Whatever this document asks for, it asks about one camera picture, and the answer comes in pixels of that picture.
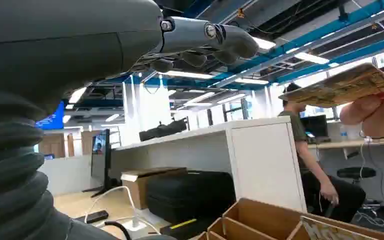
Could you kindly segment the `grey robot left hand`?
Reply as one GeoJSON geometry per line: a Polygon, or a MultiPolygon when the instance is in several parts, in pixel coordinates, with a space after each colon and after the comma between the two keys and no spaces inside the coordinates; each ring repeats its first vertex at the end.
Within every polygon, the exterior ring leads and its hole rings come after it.
{"type": "Polygon", "coordinates": [[[259,49],[239,27],[164,17],[152,0],[0,0],[0,115],[41,120],[70,90],[204,46],[229,62],[259,49]]]}

